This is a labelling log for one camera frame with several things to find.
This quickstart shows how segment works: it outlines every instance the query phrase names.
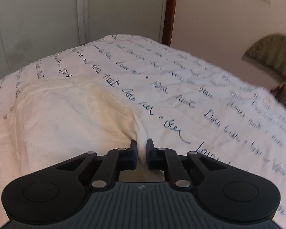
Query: blue ink writing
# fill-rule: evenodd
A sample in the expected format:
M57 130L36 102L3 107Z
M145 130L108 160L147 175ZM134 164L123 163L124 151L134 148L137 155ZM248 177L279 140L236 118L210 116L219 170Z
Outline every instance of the blue ink writing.
M120 61L116 62L116 64L118 66L120 66L121 68L123 68L125 70L128 70L129 68L127 66L125 66L123 63L125 63L125 61L123 61L123 62L120 62Z
M211 98L212 95L210 94L210 92L207 91L206 88L204 88L204 86L205 86L205 85L203 85L203 86L201 86L201 87L199 88L199 92L200 92L200 93L203 93L206 97Z
M255 141L252 142L252 144L251 144L251 146L250 146L251 151L252 151L254 154L261 155L263 152L260 151L260 149L257 148L256 146L253 146L254 143L255 143Z
M286 171L284 170L284 168L281 166L281 162L280 163L276 163L276 158L273 160L273 164L272 164L272 171L274 171L275 173L279 173L280 175L285 175Z
M62 62L61 59L63 59L63 57L58 59L57 55L54 55L54 58L55 58L56 62L58 63L58 66L61 68L60 63Z
M240 139L238 138L238 133L236 133L236 131L234 132L230 131L228 127L229 125L223 129L224 133L228 133L232 139L235 139L237 142L240 142Z
M175 78L177 78L179 81L183 80L182 76L180 76L178 73L170 71L169 74L172 74Z
M227 106L233 108L240 116L245 117L245 113L243 112L243 110L240 110L237 105L234 105L234 102L228 102Z
M95 72L97 74L100 74L101 73L101 68L99 65L95 64L95 65L91 65L92 69L95 70Z
M213 86L215 86L215 87L225 87L225 85L223 85L223 84L218 84L216 81L214 81L213 79L211 79L210 81L209 81L209 83L211 83Z
M73 74L68 74L69 72L66 69L60 69L58 72L65 74L67 78L73 75Z
M130 93L133 91L133 89L121 89L121 91L126 93L126 97L128 97L129 100L131 100L133 102L136 100L136 97L134 96L134 94Z
M164 93L167 94L167 92L166 92L167 87L166 87L166 86L162 86L160 82L157 82L157 81L156 81L156 82L153 82L153 83L151 83L151 84L153 84L156 89L160 89L160 90L162 90Z
M146 104L146 103L147 103L147 102L140 102L140 103L138 103L138 104L139 104L139 105L142 104L143 107L144 107L146 110L149 110L149 114L150 114L150 115L154 115L154 114L152 113L153 106L151 107L150 105L148 105L148 104Z
M203 144L204 144L204 142L202 142L202 143L200 144L200 146L195 150L195 152L199 152L199 148L200 148ZM208 151L207 149L203 149L203 150L201 150L199 153L201 153L201 154L203 154L203 155L206 155L207 151ZM210 157L215 159L215 155L214 155L214 154L211 154Z
M95 45L95 44L90 44L90 46L94 46L96 49L100 49L100 47L98 45Z
M187 104L190 108L195 108L196 102L194 102L192 99L186 100L182 97L182 95L176 96L176 99L178 99L180 103Z
M180 139L181 139L184 143L190 144L191 142L185 141L185 140L181 137L181 129L178 130L177 126L174 126L174 127L172 128L173 125L174 125L174 119L173 119L173 120L170 120L170 121L166 121L166 122L164 123L164 127L165 127L165 128L169 128L170 130L177 131L177 132L179 133Z
M252 119L248 120L248 123L250 124L250 126L256 128L256 129L261 130L261 128L262 128L262 125L261 125L260 122L255 122L254 123Z
M212 109L210 109L206 114L204 114L204 118L206 118L207 120L209 120L210 122L214 122L214 124L219 127L220 126L220 120L213 118L214 116L214 111Z
M240 95L237 95L236 93L234 93L233 90L230 90L229 92L230 92L230 95L231 95L233 98L236 98L236 99L239 99L239 100L242 99L242 97L241 97Z
M283 147L283 142L281 140L278 140L277 139L277 136L274 134L272 135L272 138L271 138L277 145L279 145L280 147Z
M102 75L102 76L103 76L103 78L105 78L105 80L107 81L107 83L109 83L109 85L110 85L111 87L115 87L114 84L120 85L120 84L119 84L119 80L117 80L117 79L114 80L112 77L110 77L110 74L109 74L109 73L104 74L104 75Z

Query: mattress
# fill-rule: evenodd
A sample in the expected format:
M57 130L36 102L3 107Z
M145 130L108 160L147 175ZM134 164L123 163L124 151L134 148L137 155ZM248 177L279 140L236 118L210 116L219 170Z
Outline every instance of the mattress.
M274 221L286 228L286 109L266 89L151 39L109 35L0 80L0 120L26 85L79 75L131 108L157 148L197 151L272 181L281 193ZM0 174L8 158L0 157Z

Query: bedsheet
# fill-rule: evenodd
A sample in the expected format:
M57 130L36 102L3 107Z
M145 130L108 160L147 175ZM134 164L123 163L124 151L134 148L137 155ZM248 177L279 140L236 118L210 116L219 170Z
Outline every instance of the bedsheet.
M286 109L266 89L151 39L109 35L0 80L0 120L26 84L77 75L131 107L156 147L197 151L271 180L281 192L274 220L286 228Z

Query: metal pin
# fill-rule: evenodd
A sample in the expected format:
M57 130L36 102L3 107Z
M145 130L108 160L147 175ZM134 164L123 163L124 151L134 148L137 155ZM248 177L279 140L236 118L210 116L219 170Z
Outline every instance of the metal pin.
M91 183L92 187L94 188L104 188L106 187L107 183L102 180L97 180Z
M187 188L191 185L191 183L188 180L178 180L176 181L176 186L180 188Z

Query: cursive writing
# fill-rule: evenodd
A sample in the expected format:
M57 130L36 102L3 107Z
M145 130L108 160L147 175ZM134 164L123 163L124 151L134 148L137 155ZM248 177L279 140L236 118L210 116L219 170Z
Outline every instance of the cursive writing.
M267 102L265 102L265 100L263 99L262 100L262 105L264 106L264 108L266 108L267 110L269 110L270 109L270 106L268 105L268 103Z
M207 120L209 120L210 122L214 122L214 124L219 127L220 126L220 120L213 118L214 116L214 111L213 109L210 109L207 113L204 114L204 118L206 118Z
M114 84L120 85L120 84L119 84L119 80L117 80L117 79L114 80L114 78L110 77L110 74L109 74L109 73L104 74L104 75L102 75L102 76L103 76L103 78L105 78L105 80L107 81L107 83L109 83L109 85L110 85L111 87L115 87Z
M196 102L194 102L192 99L186 100L182 97L182 95L176 96L176 99L178 99L180 103L187 104L190 108L195 108Z
M180 57L180 58L182 58L182 59L185 59L185 60L188 59L187 56L183 56L183 55L181 55L180 53L178 53L177 56Z
M134 43L135 46L138 46L138 47L141 47L141 48L145 48L144 46L140 45L140 44L137 44L137 43Z
M283 123L277 122L276 124L278 126L278 128L286 134L286 127L283 126Z
M190 85L195 85L195 83L194 83L193 80L187 80L186 83L187 83L187 84L190 84Z
M239 99L241 100L242 99L242 96L241 95L237 95L233 90L230 90L230 95L233 97L233 98L236 98L236 99Z
M192 71L191 69L190 69L190 73L191 73L193 76L197 76L197 77L201 74L199 71L194 72L194 71Z
M166 86L162 86L160 82L156 81L156 82L153 82L153 83L151 83L151 84L153 84L156 89L160 89L160 90L162 90L164 93L167 94L167 92L166 92L167 87L166 87Z
M66 75L67 78L73 75L73 74L68 74L69 72L66 69L60 69L58 72L63 73L64 75Z
M130 53L130 54L132 54L132 55L134 55L134 56L136 56L138 59L145 60L145 58L144 58L143 56L134 53L132 49L131 49L131 50L128 50L127 52Z
M257 148L259 145L257 145L257 147L256 147L256 146L254 146L254 143L255 143L255 141L252 142L252 144L250 145L251 151L252 151L254 154L261 155L263 152L262 152L259 148Z
M266 112L264 112L263 117L264 117L267 121L269 121L269 122L272 121L272 117L270 117L269 115L267 115Z
M223 75L222 77L221 77L223 80L225 80L226 82L230 82L230 79L229 79L229 77L227 77L226 75Z
M281 140L278 140L277 136L274 134L272 135L271 139L280 147L283 147L283 142Z
M153 106L148 105L147 102L140 102L140 103L138 103L138 105L140 105L140 104L142 104L143 107L144 107L146 110L149 110L149 114L150 114L150 115L154 115L154 114L152 113Z
M282 162L280 163L276 163L276 158L273 160L273 164L272 164L272 171L274 171L275 173L279 173L280 175L285 175L286 171L284 170L284 168L281 166Z
M179 63L178 61L172 61L175 65L177 65L178 67L180 67L181 69L185 69L185 67Z
M162 54L160 54L160 53L158 53L158 52L154 52L154 55L157 55L157 56L159 56L159 57L163 57L163 55Z
M82 61L84 62L84 64L92 64L92 61L87 61L87 59L82 58Z
M199 88L199 92L200 92L200 93L203 93L206 97L211 98L212 95L211 95L210 92L208 92L207 89L204 88L204 87L205 87L205 85L202 85L202 86Z
M249 88L249 87L243 87L243 86L240 86L239 89L240 89L240 90L243 90L243 91L246 91L246 92L251 92L251 91L252 91L251 88Z
M38 70L40 68L39 63L36 63L35 66L36 66L36 70L37 70L37 79L41 79L42 77L44 77L44 75L42 75L42 70Z
M107 57L107 58L111 58L112 57L112 55L110 54L110 52L106 52L106 53L104 53L104 55Z
M152 61L149 61L149 62L150 62L150 64L153 65L155 68L159 68L160 70L162 70L162 69L161 69L161 66L158 65L157 62L152 62Z
M130 71L132 74L138 74L138 75L140 75L140 74L144 74L144 72L137 72L136 70L131 70Z
M196 64L197 66L199 66L199 67L203 67L203 65L201 64L201 63L199 63L199 61L198 60L194 60L193 61L193 64Z
M237 142L240 142L240 139L238 138L238 133L236 133L236 131L232 132L228 129L229 125L227 125L223 131L224 133L228 133L229 136L232 138L232 139L235 139Z
M125 49L126 47L125 46L121 46L120 44L116 44L116 46L120 49Z
M61 59L63 59L63 57L62 58L57 58L57 55L54 55L54 58L55 58L55 60L56 60L56 62L58 63L58 66L61 68L61 66L60 66L60 64L61 64Z
M167 49L166 47L164 47L163 50L167 51L168 53L171 53L171 52L172 52L172 51L170 51L169 49Z
M237 105L234 105L234 102L228 102L227 106L232 107L240 116L245 117L245 113L243 112L243 110L240 110Z
M125 61L123 61L123 62L120 62L120 61L116 62L116 64L117 64L118 66L120 66L120 67L123 68L124 70L128 70L129 68L128 68L127 66L125 66L123 63L125 63Z
M181 129L178 129L177 126L174 126L174 127L172 128L173 125L174 125L174 119L172 119L172 120L170 120L170 121L166 121L166 122L164 123L164 127L165 127L165 128L168 128L168 129L170 129L170 130L173 130L173 131L178 132L180 139L181 139L184 143L190 144L191 142L185 141L185 140L181 137Z
M172 77L174 76L175 78L177 78L179 81L183 80L182 76L180 76L178 73L170 71L169 74L172 74Z
M254 92L253 97L254 97L255 99L259 99L258 93L257 93L257 92Z
M256 101L256 100L254 100L251 105L254 106L254 110L255 110L259 115L262 113L261 109L259 109L259 107L257 106L257 101Z
M209 157L209 154L211 153L211 151L208 152L207 149L203 149L203 150L199 151L199 148L200 148L203 144L204 144L204 142L202 142L202 143L200 144L200 146L195 150L195 152L199 152L199 153L201 153L201 154L203 154L203 155L207 155L207 156ZM211 155L210 155L210 158L214 158L214 159L215 159L215 155L214 155L214 154L211 154Z
M248 123L250 124L250 126L256 128L256 129L260 129L261 130L261 128L262 128L262 125L261 125L260 122L255 122L254 123L252 119L248 120Z
M128 97L129 100L131 100L133 102L136 100L136 97L134 96L134 94L131 93L131 92L133 92L133 89L121 89L121 91L123 93L126 93L126 97Z
M97 74L100 74L101 73L101 68L99 65L95 64L95 65L90 65L92 67L93 70L95 70L95 72Z
M211 79L210 81L209 81L209 83L211 83L213 86L215 86L215 87L225 87L225 85L223 85L223 84L218 84L216 81L214 81L213 79Z
M100 47L98 45L95 45L95 44L90 44L90 46L93 46L95 47L96 49L100 49Z
M83 54L82 54L82 52L81 51L77 51L76 52L80 57L82 57L83 56Z

